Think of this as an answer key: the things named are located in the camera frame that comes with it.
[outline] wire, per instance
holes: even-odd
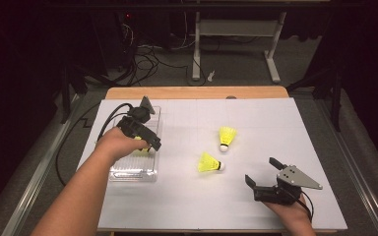
[[[312,218],[314,216],[314,206],[312,205],[312,202],[311,200],[309,199],[309,197],[303,192],[301,191],[302,194],[304,194],[306,196],[306,198],[308,198],[309,202],[311,203],[312,205],[312,212],[311,210],[309,210],[309,207],[306,206],[305,203],[303,203],[299,198],[296,198],[291,192],[289,192],[288,190],[284,189],[284,188],[280,188],[280,190],[282,190],[285,194],[289,195],[291,198],[293,198],[297,203],[299,203],[307,212],[308,212],[308,218],[309,218],[309,221],[312,222]]]
[[[149,78],[150,76],[154,75],[157,70],[158,70],[158,65],[163,65],[163,66],[167,66],[167,67],[170,67],[170,68],[176,68],[176,69],[185,69],[185,78],[187,78],[187,73],[188,73],[188,68],[189,66],[174,66],[174,65],[170,65],[170,64],[167,64],[167,63],[164,63],[162,62],[158,57],[156,57],[156,54],[155,54],[155,51],[154,51],[154,46],[146,46],[144,48],[148,48],[149,51],[146,52],[145,54],[136,54],[136,57],[142,57],[144,58],[143,60],[139,61],[138,62],[138,69],[140,69],[141,71],[147,71],[145,76],[143,76],[142,78],[137,78],[136,77],[136,82],[132,83],[131,86],[135,85],[135,84],[139,84],[140,85],[140,82]],[[141,63],[144,63],[144,62],[148,62],[151,64],[151,67],[149,68],[143,68],[141,67]]]
[[[102,138],[103,136],[103,133],[105,133],[105,129],[106,129],[106,126],[111,122],[111,120],[113,119],[113,116],[115,115],[115,113],[122,107],[124,106],[128,106],[130,109],[133,108],[133,105],[131,105],[130,103],[122,103],[120,104],[119,106],[117,106],[113,111],[112,113],[110,113],[110,115],[108,116],[108,118],[106,119],[105,123],[103,124],[102,128],[100,129],[100,132],[99,132],[99,135],[97,136],[97,140],[100,140],[100,138]]]
[[[246,41],[240,41],[240,40],[234,40],[234,39],[230,39],[232,36],[223,36],[221,38],[222,41],[226,41],[226,42],[233,42],[233,43],[237,43],[237,44],[246,44],[246,43],[251,43],[257,39],[260,39],[262,37],[259,37],[259,36],[254,36],[252,37],[251,39],[249,40],[246,40]]]
[[[76,127],[76,125],[80,122],[80,121],[85,121],[85,124],[83,126],[83,128],[90,128],[92,125],[87,125],[88,123],[88,118],[84,118],[92,109],[94,109],[95,107],[97,107],[98,105],[100,105],[100,102],[98,102],[97,104],[93,105],[91,108],[89,108],[87,111],[85,111],[85,113],[82,114],[82,116],[73,124],[72,128],[69,130],[69,132],[66,134],[66,136],[63,138],[63,141],[61,142],[60,144],[60,148],[58,149],[57,151],[57,154],[56,154],[56,159],[55,159],[55,169],[56,169],[56,173],[57,173],[57,178],[59,179],[60,183],[63,185],[63,186],[66,186],[66,182],[63,181],[63,178],[61,177],[61,174],[60,174],[60,170],[59,170],[59,166],[58,166],[58,162],[59,162],[59,156],[60,156],[60,152],[61,152],[61,149],[63,148],[64,144],[66,143],[67,139],[69,138],[70,134],[72,133],[72,131],[74,130],[74,128]]]
[[[207,52],[218,52],[220,50],[221,42],[220,42],[220,39],[217,36],[203,36],[203,38],[207,38],[207,39],[216,41],[217,42],[217,48],[216,49],[200,48],[200,50],[207,51]]]
[[[128,25],[122,24],[122,26],[124,26],[127,29],[127,31],[125,32],[124,38],[127,38],[128,31],[131,32],[130,45],[128,45],[128,46],[132,46],[133,42],[134,42],[134,32]]]
[[[183,16],[185,17],[185,39],[182,42],[182,45],[180,47],[183,47],[186,42],[186,35],[188,34],[188,20],[186,17],[186,12],[183,12]]]
[[[309,203],[311,204],[311,222],[312,222],[312,218],[314,217],[314,205],[312,204],[312,201],[309,198],[309,196],[305,194],[305,192],[302,191],[302,194],[308,199]]]
[[[183,46],[180,46],[180,47],[173,47],[173,48],[170,48],[170,49],[171,49],[171,50],[184,49],[184,48],[191,47],[194,43],[195,43],[195,40],[193,40],[191,43],[189,43],[189,44],[187,44],[187,45],[183,45]]]
[[[120,115],[126,115],[126,114],[127,114],[126,112],[116,114],[116,115],[112,116],[112,117],[109,119],[109,122],[112,121],[113,119],[115,119],[116,117],[120,116]]]

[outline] white table surface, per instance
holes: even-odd
[[[140,100],[102,101],[79,166],[93,151],[106,117],[124,102],[140,104]],[[269,157],[296,165],[324,187],[302,189],[313,202],[317,231],[347,229],[292,98],[151,102],[161,107],[157,180],[109,182],[99,230],[283,230],[279,219],[254,201],[253,191],[244,182],[248,174],[259,186],[276,185],[279,170],[269,163]],[[237,130],[226,153],[219,151],[220,126]],[[225,163],[225,170],[199,173],[197,164],[203,151]]]

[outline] clear plastic container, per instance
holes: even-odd
[[[151,129],[160,138],[161,122],[160,107],[154,106],[156,114],[145,126]],[[154,182],[158,177],[158,151],[150,148],[149,151],[135,150],[131,154],[122,157],[110,168],[110,181],[144,181]]]

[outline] human hand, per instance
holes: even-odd
[[[107,131],[96,143],[94,151],[112,159],[112,164],[136,149],[149,148],[150,145],[144,140],[135,140],[122,133],[118,127]]]
[[[306,204],[302,195],[300,195],[300,200]],[[265,202],[263,202],[263,204],[278,215],[282,224],[292,236],[315,235],[315,231],[313,230],[311,221],[308,217],[308,211],[299,203],[294,203],[290,206]]]

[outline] black cable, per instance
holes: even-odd
[[[221,42],[218,36],[203,36],[203,38],[214,40],[217,43],[217,48],[210,50],[205,48],[199,48],[200,50],[206,51],[206,52],[218,52],[221,48]]]
[[[305,195],[305,197],[308,199],[309,203],[311,204],[311,222],[312,222],[312,218],[314,217],[314,205],[312,204],[312,201],[311,199],[309,198],[309,196],[307,194],[305,194],[305,192],[302,191],[302,194]]]
[[[173,66],[173,65],[166,64],[156,57],[153,46],[151,48],[150,47],[146,47],[146,48],[150,49],[149,52],[147,52],[146,54],[137,54],[137,56],[141,56],[141,57],[145,58],[145,60],[139,61],[139,63],[150,62],[152,64],[152,67],[145,69],[145,68],[141,68],[139,66],[138,68],[140,70],[146,70],[148,72],[146,73],[146,75],[144,77],[142,77],[140,79],[137,78],[137,81],[134,82],[131,86],[133,86],[135,84],[139,84],[141,81],[143,81],[143,80],[149,78],[150,76],[154,75],[158,70],[159,64],[170,67],[170,68],[185,69],[185,78],[187,78],[188,66]]]
[[[58,166],[58,161],[59,161],[59,156],[60,156],[60,152],[61,152],[61,149],[63,148],[64,144],[66,143],[66,140],[69,138],[70,134],[72,133],[73,129],[76,127],[76,125],[80,122],[80,121],[85,121],[85,124],[84,124],[84,128],[89,128],[91,126],[87,125],[87,122],[88,122],[88,118],[84,118],[92,109],[94,109],[95,107],[97,107],[98,105],[100,105],[100,102],[98,102],[97,104],[93,105],[91,108],[89,108],[87,111],[85,111],[84,114],[82,114],[82,116],[73,124],[72,128],[69,130],[69,132],[64,136],[63,138],[63,141],[61,142],[60,144],[60,148],[58,149],[57,151],[57,154],[56,154],[56,159],[55,159],[55,168],[56,168],[56,173],[57,173],[57,178],[60,180],[60,183],[63,185],[63,186],[66,186],[66,183],[63,181],[63,178],[61,177],[61,174],[60,174],[60,170],[59,170],[59,166]]]
[[[139,46],[138,48],[139,48],[140,50],[141,50],[141,49],[149,49],[148,52],[144,53],[145,55],[148,55],[148,54],[150,54],[150,53],[154,53],[154,52],[155,52],[155,46],[154,46],[154,45],[147,45],[147,44],[145,44],[145,45],[141,45],[141,46]]]
[[[136,64],[136,61],[135,61],[135,57],[131,61],[131,67],[132,67],[132,71],[130,72],[130,75],[128,75],[128,77],[127,77],[128,81],[125,83],[125,85],[119,85],[120,87],[130,87],[132,85],[133,80],[134,80],[134,78],[136,77],[136,74],[137,74],[137,64]]]
[[[228,36],[223,36],[220,40],[225,41],[225,42],[237,43],[237,44],[247,44],[247,43],[251,43],[251,42],[253,42],[257,39],[260,39],[260,38],[261,37],[259,37],[259,36],[254,36],[251,39],[248,39],[246,41],[241,41],[241,40],[229,39]]]
[[[103,133],[105,132],[105,129],[106,129],[106,126],[109,124],[109,122],[111,122],[112,120],[112,117],[115,115],[115,113],[122,107],[124,106],[128,106],[130,107],[130,109],[133,108],[133,105],[131,105],[130,103],[122,103],[120,104],[119,106],[117,106],[113,111],[112,113],[108,116],[108,118],[106,119],[105,123],[103,124],[102,128],[100,129],[100,132],[99,132],[99,135],[97,136],[97,139],[99,140],[100,138],[102,138],[103,136]]]
[[[112,117],[109,119],[109,122],[111,122],[113,119],[115,119],[116,117],[118,117],[118,116],[120,116],[120,115],[126,115],[126,114],[127,114],[127,112],[116,114],[116,115],[112,116]]]
[[[133,74],[134,70],[136,70],[135,64],[131,63],[130,66],[127,67],[127,70],[124,72],[124,74],[122,74],[121,76],[118,76],[113,81],[114,82],[120,82],[120,81],[123,81],[123,80],[127,79],[127,77],[129,77],[130,75]]]
[[[284,188],[280,188],[280,190],[282,190],[285,194],[288,194],[291,198],[293,198],[297,203],[299,203],[308,212],[309,221],[312,223],[312,217],[314,215],[314,206],[312,205],[312,202],[310,202],[312,205],[312,212],[311,212],[311,210],[309,210],[309,207],[306,206],[306,204],[303,203],[300,199],[296,198],[291,192],[289,192],[288,190]],[[310,201],[309,197],[303,191],[301,191],[301,193],[303,193]]]

